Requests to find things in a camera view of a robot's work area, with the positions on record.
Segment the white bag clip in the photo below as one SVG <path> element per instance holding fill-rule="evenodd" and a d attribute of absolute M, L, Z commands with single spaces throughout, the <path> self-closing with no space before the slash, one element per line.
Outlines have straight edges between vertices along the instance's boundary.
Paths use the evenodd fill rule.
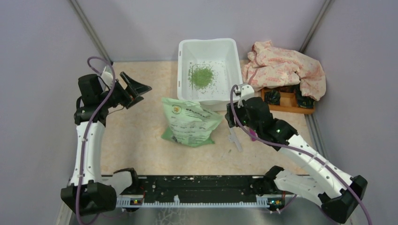
<path fill-rule="evenodd" d="M 231 143 L 234 143 L 234 144 L 235 144 L 235 146 L 236 146 L 236 148 L 237 148 L 237 150 L 238 150 L 239 152 L 243 152 L 243 148 L 242 148 L 242 146 L 241 146 L 241 144 L 240 144 L 240 141 L 239 141 L 239 139 L 238 139 L 238 137 L 237 137 L 237 135 L 236 135 L 234 129 L 233 129 L 233 128 L 229 128 L 229 132 L 230 132 L 230 134 L 228 135 L 229 141 L 230 141 Z"/>

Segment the green cat litter bag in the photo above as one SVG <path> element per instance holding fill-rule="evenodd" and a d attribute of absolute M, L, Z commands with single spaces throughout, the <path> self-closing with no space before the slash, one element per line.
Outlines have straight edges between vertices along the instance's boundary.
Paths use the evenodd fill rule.
<path fill-rule="evenodd" d="M 213 144 L 211 133 L 222 116 L 204 108 L 199 102 L 163 97 L 162 105 L 168 127 L 161 138 L 174 143 L 198 147 Z"/>

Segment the purple plastic scoop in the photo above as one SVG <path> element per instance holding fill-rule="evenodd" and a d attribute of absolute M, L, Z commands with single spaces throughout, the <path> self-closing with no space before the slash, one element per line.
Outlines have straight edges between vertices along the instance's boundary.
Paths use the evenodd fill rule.
<path fill-rule="evenodd" d="M 253 142 L 256 141 L 256 137 L 257 137 L 256 132 L 254 130 L 252 130 L 252 129 L 249 129 L 249 132 L 250 132 L 250 135 L 251 135 L 251 140 Z"/>

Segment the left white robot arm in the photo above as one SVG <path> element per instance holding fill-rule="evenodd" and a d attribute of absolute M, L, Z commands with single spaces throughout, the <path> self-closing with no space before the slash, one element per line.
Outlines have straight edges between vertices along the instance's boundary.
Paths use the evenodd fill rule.
<path fill-rule="evenodd" d="M 129 109 L 152 90 L 124 72 L 120 75 L 126 88 L 118 80 L 111 80 L 108 91 L 103 90 L 96 74 L 78 79 L 81 92 L 78 101 L 83 105 L 77 105 L 74 114 L 78 137 L 76 163 L 70 184 L 61 189 L 61 199 L 80 216 L 114 210 L 117 197 L 124 191 L 142 193 L 141 182 L 133 168 L 118 170 L 108 180 L 101 176 L 101 144 L 109 109 L 118 105 Z"/>

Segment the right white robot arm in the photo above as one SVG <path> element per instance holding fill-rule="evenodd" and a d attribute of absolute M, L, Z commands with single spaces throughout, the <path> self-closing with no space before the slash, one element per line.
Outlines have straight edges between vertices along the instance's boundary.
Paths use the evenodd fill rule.
<path fill-rule="evenodd" d="M 248 135 L 251 134 L 248 129 L 255 131 L 255 140 L 284 154 L 308 174 L 296 175 L 280 166 L 273 166 L 263 177 L 268 192 L 281 190 L 300 195 L 338 223 L 345 223 L 360 206 L 368 223 L 372 224 L 362 202 L 367 180 L 360 175 L 353 177 L 330 163 L 288 122 L 274 118 L 260 97 L 228 103 L 225 118 L 230 128 L 240 127 Z"/>

